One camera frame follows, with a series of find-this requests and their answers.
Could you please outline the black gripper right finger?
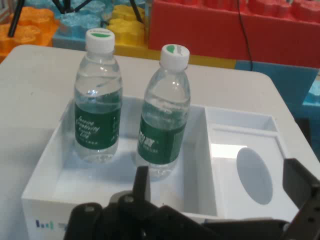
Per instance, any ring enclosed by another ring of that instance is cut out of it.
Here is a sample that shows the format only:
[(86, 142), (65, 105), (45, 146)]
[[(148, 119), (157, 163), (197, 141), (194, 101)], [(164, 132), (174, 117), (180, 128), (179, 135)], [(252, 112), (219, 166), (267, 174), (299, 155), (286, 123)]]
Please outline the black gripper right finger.
[(297, 159), (284, 160), (282, 186), (298, 208), (283, 231), (283, 240), (320, 238), (320, 181)]

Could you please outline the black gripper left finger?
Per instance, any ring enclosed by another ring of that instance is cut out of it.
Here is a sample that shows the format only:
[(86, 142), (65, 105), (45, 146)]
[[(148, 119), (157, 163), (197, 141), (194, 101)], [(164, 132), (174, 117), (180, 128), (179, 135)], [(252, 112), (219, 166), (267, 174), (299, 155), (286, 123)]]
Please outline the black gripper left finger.
[(65, 240), (218, 240), (213, 230), (175, 209), (150, 202), (149, 168), (136, 170), (133, 188), (102, 207), (77, 205), (70, 214)]

